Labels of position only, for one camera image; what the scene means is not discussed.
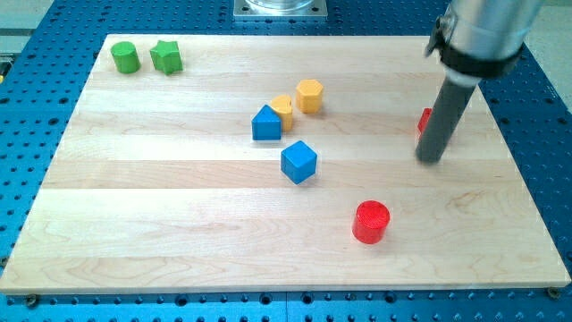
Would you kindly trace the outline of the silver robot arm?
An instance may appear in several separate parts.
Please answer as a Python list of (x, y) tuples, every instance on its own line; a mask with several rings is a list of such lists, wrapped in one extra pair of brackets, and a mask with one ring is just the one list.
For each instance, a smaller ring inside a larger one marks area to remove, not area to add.
[(425, 56), (439, 53), (447, 79), (462, 87), (509, 73), (543, 0), (452, 0), (437, 17)]

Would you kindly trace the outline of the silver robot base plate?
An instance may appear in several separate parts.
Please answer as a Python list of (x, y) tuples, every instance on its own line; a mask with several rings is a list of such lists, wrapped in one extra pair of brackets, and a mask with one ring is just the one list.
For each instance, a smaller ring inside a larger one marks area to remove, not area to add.
[(328, 16), (325, 0), (234, 0), (233, 16), (258, 17), (319, 17)]

